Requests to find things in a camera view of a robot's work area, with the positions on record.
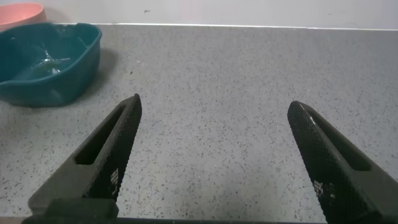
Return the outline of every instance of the countertop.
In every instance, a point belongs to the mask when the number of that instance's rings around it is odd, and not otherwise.
[[[0,102],[0,216],[30,215],[28,198],[135,93],[120,217],[324,222],[287,121],[294,100],[398,180],[398,32],[100,28],[99,73],[82,97]]]

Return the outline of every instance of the bowl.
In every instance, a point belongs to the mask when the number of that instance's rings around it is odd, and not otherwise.
[[[41,4],[27,2],[0,6],[0,32],[15,26],[45,21],[47,18]]]
[[[0,100],[61,106],[79,97],[100,62],[101,30],[91,24],[29,24],[0,32]]]

